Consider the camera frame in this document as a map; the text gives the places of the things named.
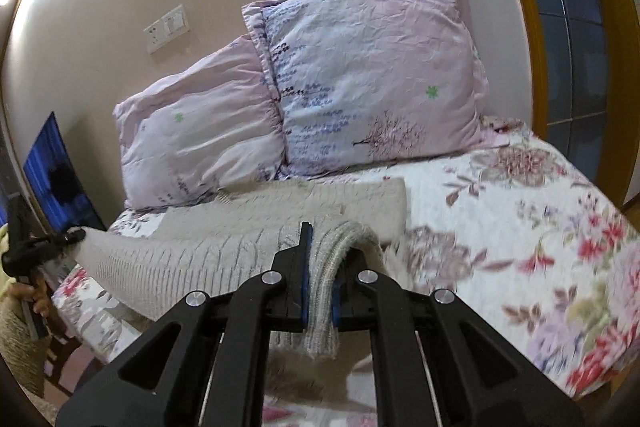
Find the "person's left hand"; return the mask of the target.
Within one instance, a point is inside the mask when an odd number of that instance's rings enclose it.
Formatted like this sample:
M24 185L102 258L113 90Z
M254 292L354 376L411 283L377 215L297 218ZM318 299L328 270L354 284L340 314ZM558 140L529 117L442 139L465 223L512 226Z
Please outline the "person's left hand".
M12 310L19 316L24 317L23 305L28 303L35 314L46 319L52 312L53 306L48 296L47 284L43 279L38 279L35 285L21 282L13 283L6 292Z

